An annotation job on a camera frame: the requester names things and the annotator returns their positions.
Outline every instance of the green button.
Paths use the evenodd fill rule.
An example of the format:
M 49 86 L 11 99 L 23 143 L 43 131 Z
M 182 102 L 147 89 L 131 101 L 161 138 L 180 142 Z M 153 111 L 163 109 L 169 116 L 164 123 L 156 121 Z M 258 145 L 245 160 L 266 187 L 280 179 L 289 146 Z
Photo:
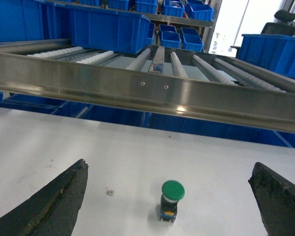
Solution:
M 162 186 L 163 195 L 172 201 L 179 201 L 185 196 L 185 189 L 175 180 L 166 181 Z

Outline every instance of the white table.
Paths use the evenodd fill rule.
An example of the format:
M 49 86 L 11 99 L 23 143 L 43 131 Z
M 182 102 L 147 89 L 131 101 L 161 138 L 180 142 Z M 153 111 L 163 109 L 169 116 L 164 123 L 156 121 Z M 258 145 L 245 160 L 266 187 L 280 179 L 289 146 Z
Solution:
M 266 236 L 247 182 L 255 162 L 295 184 L 293 148 L 0 108 L 0 217 L 80 158 L 88 185 L 74 236 Z M 173 224 L 157 220 L 169 179 L 186 192 Z

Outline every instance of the metal frame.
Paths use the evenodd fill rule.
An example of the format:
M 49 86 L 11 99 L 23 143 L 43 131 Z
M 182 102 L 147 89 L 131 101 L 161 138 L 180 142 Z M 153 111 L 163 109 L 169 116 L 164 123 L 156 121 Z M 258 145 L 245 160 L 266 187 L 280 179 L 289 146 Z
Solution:
M 158 47 L 148 47 L 154 57 Z M 194 54 L 213 66 L 220 58 L 260 79 L 270 75 L 289 92 L 6 53 L 0 53 L 0 90 L 295 133 L 295 81 L 237 59 L 185 50 L 165 48 L 165 62 L 171 52 L 183 65 L 191 65 Z

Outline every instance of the roller conveyor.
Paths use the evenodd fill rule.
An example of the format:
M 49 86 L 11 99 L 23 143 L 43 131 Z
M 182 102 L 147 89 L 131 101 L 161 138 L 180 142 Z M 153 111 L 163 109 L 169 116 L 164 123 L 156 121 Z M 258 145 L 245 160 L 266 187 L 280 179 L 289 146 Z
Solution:
M 1 44 L 0 90 L 295 133 L 295 80 L 233 58 L 151 45 L 137 55 L 70 48 L 68 40 Z M 63 54 L 49 53 L 56 50 Z M 38 53 L 48 57 L 24 56 Z M 118 69 L 113 61 L 130 63 Z

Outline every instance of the metal beam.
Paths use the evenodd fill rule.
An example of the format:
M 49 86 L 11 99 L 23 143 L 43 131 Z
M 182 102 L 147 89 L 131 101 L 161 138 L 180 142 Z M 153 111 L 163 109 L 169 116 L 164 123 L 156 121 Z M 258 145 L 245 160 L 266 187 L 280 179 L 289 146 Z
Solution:
M 2 53 L 0 90 L 295 133 L 293 93 Z
M 20 41 L 11 43 L 0 43 L 0 52 L 28 55 L 70 47 L 72 47 L 71 39 Z
M 221 59 L 237 67 L 238 69 L 241 69 L 253 76 L 256 76 L 262 79 L 263 81 L 266 81 L 267 83 L 272 84 L 286 92 L 295 93 L 295 80 L 291 78 L 285 77 L 283 75 L 279 75 L 272 71 L 249 64 L 247 62 L 241 61 L 236 58 L 222 57 Z
M 146 15 L 151 21 L 169 22 L 185 26 L 198 26 L 212 28 L 214 21 L 200 21 L 191 18 L 182 18 L 176 16 L 166 16 L 151 13 L 140 13 Z

